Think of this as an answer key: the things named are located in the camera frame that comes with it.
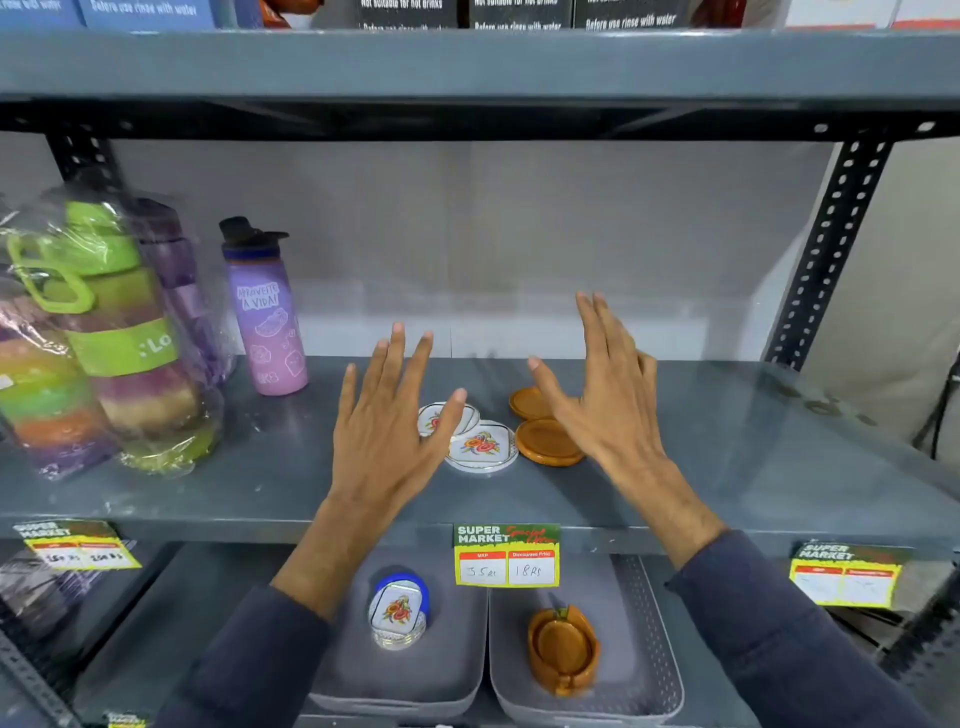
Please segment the person's right hand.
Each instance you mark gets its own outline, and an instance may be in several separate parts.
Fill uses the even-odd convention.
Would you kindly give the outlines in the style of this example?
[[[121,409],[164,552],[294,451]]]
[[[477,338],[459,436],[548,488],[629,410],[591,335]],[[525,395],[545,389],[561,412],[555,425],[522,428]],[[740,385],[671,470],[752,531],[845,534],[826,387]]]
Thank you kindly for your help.
[[[668,464],[657,416],[657,362],[636,347],[633,379],[610,372],[593,296],[575,297],[585,346],[582,394],[570,394],[582,405],[581,442],[576,445],[624,496],[634,497]]]

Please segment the person's left forearm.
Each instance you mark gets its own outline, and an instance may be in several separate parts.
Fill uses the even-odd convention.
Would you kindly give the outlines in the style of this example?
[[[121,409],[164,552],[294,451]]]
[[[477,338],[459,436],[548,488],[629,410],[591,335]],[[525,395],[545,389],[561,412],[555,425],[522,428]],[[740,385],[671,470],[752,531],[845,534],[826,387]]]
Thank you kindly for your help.
[[[294,728],[354,577],[402,509],[330,494],[267,585],[253,588],[164,701],[151,728]]]

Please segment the blue cardboard box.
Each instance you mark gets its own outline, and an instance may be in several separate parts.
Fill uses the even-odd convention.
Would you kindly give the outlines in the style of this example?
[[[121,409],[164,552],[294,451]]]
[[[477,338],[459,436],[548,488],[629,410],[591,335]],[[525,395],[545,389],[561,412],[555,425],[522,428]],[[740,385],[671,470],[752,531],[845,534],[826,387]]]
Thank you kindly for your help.
[[[117,32],[203,32],[220,27],[211,0],[78,0],[86,27]]]
[[[0,0],[0,31],[86,27],[77,0]]]

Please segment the person's right forearm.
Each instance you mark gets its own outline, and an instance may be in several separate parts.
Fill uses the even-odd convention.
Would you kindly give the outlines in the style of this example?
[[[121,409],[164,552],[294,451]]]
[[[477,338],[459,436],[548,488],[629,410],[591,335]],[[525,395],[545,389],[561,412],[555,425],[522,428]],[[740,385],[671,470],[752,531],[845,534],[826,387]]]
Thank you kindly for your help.
[[[669,589],[761,728],[938,728],[662,453],[597,461],[674,564]]]

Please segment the large green-lid rainbow bottle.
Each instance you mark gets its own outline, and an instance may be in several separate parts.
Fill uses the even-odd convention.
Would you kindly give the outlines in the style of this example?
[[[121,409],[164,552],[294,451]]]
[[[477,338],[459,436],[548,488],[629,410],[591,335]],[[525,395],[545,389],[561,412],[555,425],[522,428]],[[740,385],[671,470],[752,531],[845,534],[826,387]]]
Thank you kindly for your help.
[[[116,201],[65,200],[3,231],[11,270],[52,316],[92,386],[121,462],[163,476],[191,472],[214,448],[220,395],[188,353],[174,305]]]

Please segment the clear wrapped dark package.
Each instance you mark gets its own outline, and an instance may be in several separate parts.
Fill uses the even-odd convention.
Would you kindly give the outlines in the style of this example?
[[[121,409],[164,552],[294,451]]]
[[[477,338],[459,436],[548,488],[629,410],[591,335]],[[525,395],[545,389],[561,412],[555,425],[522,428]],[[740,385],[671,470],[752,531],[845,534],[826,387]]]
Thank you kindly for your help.
[[[36,640],[50,638],[71,616],[76,595],[67,573],[50,568],[28,549],[0,564],[0,601]]]

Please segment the black cardboard box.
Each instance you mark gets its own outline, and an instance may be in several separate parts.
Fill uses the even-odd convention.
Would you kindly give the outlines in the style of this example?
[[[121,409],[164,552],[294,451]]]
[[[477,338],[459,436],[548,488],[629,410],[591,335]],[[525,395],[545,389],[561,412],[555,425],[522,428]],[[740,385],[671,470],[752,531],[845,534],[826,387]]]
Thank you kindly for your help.
[[[451,30],[459,27],[458,0],[357,0],[361,30]]]
[[[572,27],[600,32],[686,28],[691,0],[574,0]]]
[[[467,0],[468,28],[496,31],[570,29],[573,0]]]

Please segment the grey plastic tray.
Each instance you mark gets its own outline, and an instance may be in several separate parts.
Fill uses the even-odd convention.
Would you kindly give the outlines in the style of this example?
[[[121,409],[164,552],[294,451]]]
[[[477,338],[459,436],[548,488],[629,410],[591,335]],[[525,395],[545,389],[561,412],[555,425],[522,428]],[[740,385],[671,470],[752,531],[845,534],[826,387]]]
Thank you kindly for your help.
[[[334,621],[309,698],[325,712],[413,722],[460,717],[484,675],[488,592],[458,586],[450,550],[378,547],[360,566]],[[382,578],[414,573],[430,593],[423,637],[400,651],[375,644],[368,608]]]
[[[562,559],[555,589],[492,589],[488,672],[504,713],[519,728],[660,728],[685,692],[642,560],[575,553]],[[579,608],[601,647],[596,680],[578,696],[556,697],[535,679],[527,625],[554,605]]]

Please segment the person's left hand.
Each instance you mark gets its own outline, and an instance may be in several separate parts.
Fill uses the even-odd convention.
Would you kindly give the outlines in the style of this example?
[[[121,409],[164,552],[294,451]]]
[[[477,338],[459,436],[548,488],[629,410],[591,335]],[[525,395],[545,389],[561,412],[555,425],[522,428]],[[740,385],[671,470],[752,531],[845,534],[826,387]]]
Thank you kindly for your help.
[[[384,523],[422,492],[438,470],[421,468],[418,430],[420,394],[434,336],[423,334],[411,357],[405,355],[407,412],[396,423],[384,415],[384,361],[391,334],[379,340],[360,373],[357,368],[355,430],[347,442],[337,442],[333,430],[331,485],[324,505],[338,512],[354,511]]]

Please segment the white floral coaster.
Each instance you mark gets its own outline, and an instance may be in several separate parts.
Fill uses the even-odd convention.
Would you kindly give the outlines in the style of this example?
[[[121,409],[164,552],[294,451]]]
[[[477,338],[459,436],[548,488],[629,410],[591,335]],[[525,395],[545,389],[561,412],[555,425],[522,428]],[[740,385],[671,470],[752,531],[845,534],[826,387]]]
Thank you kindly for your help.
[[[502,422],[480,419],[451,439],[444,462],[468,475],[487,476],[512,466],[519,456],[515,431]]]
[[[445,405],[445,402],[433,402],[419,409],[417,429],[421,437],[426,438],[437,431]],[[454,440],[474,433],[474,431],[479,431],[480,422],[479,410],[473,405],[465,403],[462,408],[461,419],[451,435],[451,439]]]

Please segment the purple wrapped water bottle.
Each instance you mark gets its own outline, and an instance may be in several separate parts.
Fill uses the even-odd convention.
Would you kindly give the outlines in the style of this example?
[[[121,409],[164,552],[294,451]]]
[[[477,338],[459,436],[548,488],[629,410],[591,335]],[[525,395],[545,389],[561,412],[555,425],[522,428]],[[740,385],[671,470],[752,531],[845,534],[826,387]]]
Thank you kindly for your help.
[[[186,338],[191,368],[207,388],[224,384],[233,373],[234,356],[210,304],[197,243],[186,234],[179,213],[160,200],[133,196],[129,223]]]

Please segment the small rainbow striped bottle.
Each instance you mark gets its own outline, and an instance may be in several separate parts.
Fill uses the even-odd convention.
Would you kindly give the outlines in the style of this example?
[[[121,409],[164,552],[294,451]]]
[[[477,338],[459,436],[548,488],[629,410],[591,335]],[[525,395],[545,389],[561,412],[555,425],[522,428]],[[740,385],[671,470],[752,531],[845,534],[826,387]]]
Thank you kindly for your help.
[[[31,297],[1,289],[0,428],[44,480],[71,478],[116,454],[66,334]]]

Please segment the floral coaster set blue holder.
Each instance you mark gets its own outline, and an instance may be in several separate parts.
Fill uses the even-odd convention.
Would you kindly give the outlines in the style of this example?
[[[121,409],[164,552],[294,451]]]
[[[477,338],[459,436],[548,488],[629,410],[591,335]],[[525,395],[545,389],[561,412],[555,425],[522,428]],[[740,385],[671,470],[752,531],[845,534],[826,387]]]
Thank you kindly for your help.
[[[382,650],[412,647],[426,634],[431,612],[426,582],[414,572],[388,574],[378,581],[367,608],[374,643]]]

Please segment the orange round coaster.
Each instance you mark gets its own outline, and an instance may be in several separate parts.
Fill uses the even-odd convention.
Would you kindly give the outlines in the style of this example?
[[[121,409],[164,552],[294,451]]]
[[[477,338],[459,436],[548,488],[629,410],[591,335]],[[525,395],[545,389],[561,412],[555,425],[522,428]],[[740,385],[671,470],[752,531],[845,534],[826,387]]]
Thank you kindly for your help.
[[[518,389],[509,396],[510,410],[523,421],[549,420],[558,422],[554,405],[559,402],[559,397],[555,401],[552,396],[544,394],[536,385]]]
[[[521,455],[546,467],[570,467],[585,458],[556,418],[523,421],[515,431],[515,443]]]

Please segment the orange coaster set with holder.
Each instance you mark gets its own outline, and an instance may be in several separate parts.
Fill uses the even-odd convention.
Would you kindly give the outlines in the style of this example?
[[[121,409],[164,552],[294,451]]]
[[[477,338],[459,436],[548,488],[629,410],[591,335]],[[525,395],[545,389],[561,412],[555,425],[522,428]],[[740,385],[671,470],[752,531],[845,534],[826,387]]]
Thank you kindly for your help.
[[[601,643],[594,625],[574,605],[543,609],[527,624],[527,657],[535,682],[556,698],[574,698],[592,688]]]

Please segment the orange packaged item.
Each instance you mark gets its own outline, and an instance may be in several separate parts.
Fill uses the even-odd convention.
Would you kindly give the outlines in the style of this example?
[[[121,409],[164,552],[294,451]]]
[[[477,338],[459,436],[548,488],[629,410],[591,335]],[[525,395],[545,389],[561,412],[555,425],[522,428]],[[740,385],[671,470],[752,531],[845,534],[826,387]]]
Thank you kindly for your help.
[[[262,27],[268,31],[307,31],[327,0],[256,0]]]

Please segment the white orange box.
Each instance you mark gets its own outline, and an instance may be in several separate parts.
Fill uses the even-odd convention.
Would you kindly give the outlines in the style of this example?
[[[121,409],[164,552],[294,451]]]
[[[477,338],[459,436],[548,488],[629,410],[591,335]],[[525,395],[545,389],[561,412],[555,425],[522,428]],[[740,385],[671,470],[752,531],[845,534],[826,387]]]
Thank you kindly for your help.
[[[900,0],[789,0],[780,25],[805,30],[887,28]]]
[[[890,28],[960,33],[960,0],[897,0]]]

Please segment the lilac bottle with black lid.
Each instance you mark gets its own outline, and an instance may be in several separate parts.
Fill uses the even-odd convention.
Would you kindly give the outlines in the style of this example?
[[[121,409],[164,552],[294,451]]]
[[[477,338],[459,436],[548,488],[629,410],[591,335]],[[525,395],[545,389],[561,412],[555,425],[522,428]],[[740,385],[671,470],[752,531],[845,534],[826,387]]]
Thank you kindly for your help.
[[[244,216],[222,219],[226,286],[255,391],[282,397],[308,384],[306,354],[281,242]]]

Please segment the grey metal shelf rack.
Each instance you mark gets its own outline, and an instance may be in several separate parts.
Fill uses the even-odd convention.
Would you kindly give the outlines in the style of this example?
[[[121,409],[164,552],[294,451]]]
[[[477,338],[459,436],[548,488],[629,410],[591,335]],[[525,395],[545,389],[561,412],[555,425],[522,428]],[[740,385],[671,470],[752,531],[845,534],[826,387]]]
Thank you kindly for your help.
[[[560,289],[598,284],[666,358],[665,434],[766,552],[960,556],[960,486],[800,376],[893,146],[960,137],[960,31],[0,33],[0,195],[68,142],[142,150],[126,183],[264,213],[287,261],[362,265],[371,314],[481,328],[428,370],[508,415],[539,350],[577,382]],[[154,150],[147,153],[150,142]]]

